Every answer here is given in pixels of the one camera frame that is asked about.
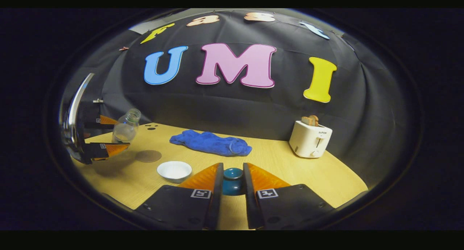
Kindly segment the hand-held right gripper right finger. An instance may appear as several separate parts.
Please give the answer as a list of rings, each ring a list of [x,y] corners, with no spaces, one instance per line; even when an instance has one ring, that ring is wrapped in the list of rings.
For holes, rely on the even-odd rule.
[[[251,163],[243,164],[243,179],[251,230],[316,229],[335,212],[306,184],[291,185]]]

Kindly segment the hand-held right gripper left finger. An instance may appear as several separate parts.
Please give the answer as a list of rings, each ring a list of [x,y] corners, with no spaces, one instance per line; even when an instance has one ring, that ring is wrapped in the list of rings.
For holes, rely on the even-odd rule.
[[[178,186],[161,186],[135,209],[147,225],[160,230],[215,230],[224,164],[211,165]]]

